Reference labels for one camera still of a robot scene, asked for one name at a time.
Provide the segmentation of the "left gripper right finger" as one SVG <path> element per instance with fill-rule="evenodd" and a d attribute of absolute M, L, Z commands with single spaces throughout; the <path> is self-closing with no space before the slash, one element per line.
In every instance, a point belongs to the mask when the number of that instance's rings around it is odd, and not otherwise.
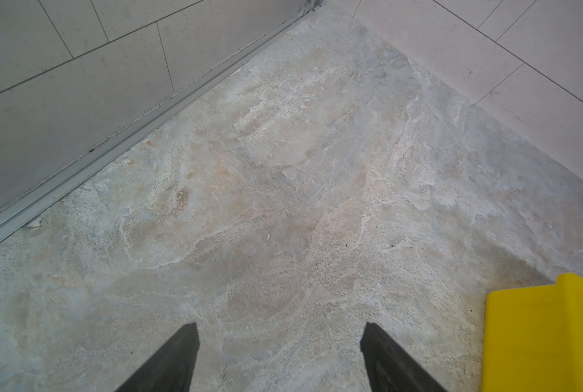
<path fill-rule="evenodd" d="M 366 323 L 360 350 L 373 392 L 446 392 L 437 380 L 376 323 Z"/>

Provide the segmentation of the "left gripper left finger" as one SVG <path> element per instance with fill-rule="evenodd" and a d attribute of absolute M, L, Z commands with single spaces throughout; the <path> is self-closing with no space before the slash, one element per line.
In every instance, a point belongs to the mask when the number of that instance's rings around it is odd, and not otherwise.
<path fill-rule="evenodd" d="M 199 348 L 197 324 L 185 324 L 120 385 L 116 392 L 188 392 Z"/>

